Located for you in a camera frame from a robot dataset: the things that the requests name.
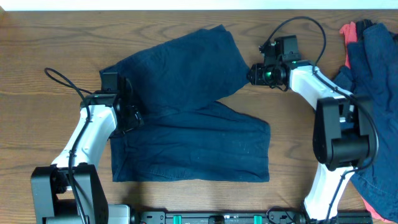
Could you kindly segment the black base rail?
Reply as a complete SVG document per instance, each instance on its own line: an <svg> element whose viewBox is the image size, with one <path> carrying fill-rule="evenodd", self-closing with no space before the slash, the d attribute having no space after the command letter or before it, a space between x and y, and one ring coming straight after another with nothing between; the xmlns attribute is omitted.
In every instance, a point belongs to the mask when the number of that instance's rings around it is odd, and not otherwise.
<svg viewBox="0 0 398 224"><path fill-rule="evenodd" d="M340 212L327 221L310 219L302 212L270 209L264 213L177 213L141 212L131 215L130 224L372 224L368 212Z"/></svg>

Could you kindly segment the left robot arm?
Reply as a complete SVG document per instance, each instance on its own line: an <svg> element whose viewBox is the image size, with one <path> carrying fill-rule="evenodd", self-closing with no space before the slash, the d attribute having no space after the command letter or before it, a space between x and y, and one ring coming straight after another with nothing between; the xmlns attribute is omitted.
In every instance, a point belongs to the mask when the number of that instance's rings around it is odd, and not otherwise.
<svg viewBox="0 0 398 224"><path fill-rule="evenodd" d="M130 206L108 203L97 169L108 139L144 122L131 103L130 82L116 72L100 77L100 90L82 97L80 118L65 148L31 175L37 223L134 221Z"/></svg>

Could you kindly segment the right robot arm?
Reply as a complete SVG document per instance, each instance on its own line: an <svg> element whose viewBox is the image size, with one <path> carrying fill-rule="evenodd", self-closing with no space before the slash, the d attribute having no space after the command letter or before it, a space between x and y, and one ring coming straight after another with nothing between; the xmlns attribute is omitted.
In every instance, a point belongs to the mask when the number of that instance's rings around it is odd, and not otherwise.
<svg viewBox="0 0 398 224"><path fill-rule="evenodd" d="M379 147L371 102L355 97L324 76L314 62L304 60L294 35L267 40L264 57L247 74L252 85L299 94L315 111L312 146L318 161L310 192L300 211L284 212L270 223L370 223L360 213L340 213L338 204L350 178L369 167Z"/></svg>

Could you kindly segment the navy blue shorts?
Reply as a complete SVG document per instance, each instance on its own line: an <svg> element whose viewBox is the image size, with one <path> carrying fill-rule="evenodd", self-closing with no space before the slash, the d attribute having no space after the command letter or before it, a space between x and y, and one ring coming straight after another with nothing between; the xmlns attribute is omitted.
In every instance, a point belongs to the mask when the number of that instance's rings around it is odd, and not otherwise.
<svg viewBox="0 0 398 224"><path fill-rule="evenodd" d="M144 124L111 140L115 182L267 182L267 122L221 103L248 81L223 26L200 29L108 67L130 81Z"/></svg>

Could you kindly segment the red garment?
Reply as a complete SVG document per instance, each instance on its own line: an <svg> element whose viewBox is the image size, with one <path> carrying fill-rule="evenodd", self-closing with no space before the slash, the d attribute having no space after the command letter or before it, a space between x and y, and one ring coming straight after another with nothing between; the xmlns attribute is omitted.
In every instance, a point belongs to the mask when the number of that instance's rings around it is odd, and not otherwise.
<svg viewBox="0 0 398 224"><path fill-rule="evenodd" d="M348 55L348 44L355 43L358 41L356 33L356 23L351 21L349 24L344 24L339 30L339 33L343 35L345 41L345 50L346 50L345 66L351 68L351 64L349 62L349 55Z"/></svg>

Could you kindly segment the navy blue clothes pile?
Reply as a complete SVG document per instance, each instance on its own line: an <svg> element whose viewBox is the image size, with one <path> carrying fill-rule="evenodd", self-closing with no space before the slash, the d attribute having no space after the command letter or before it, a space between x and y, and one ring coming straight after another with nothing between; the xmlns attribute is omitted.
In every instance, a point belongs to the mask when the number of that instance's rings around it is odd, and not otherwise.
<svg viewBox="0 0 398 224"><path fill-rule="evenodd" d="M358 32L347 46L350 66L334 82L355 95L368 96L379 136L379 151L371 167L351 181L363 200L386 220L397 221L397 34L383 23Z"/></svg>

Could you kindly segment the black garment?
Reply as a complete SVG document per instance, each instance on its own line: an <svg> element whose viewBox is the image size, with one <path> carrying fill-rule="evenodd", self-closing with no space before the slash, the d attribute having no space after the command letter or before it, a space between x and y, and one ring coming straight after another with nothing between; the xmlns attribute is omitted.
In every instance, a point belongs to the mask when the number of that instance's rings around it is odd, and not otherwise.
<svg viewBox="0 0 398 224"><path fill-rule="evenodd" d="M363 19L361 21L356 22L356 35L358 40L364 39L363 32L373 26L374 23L369 19Z"/></svg>

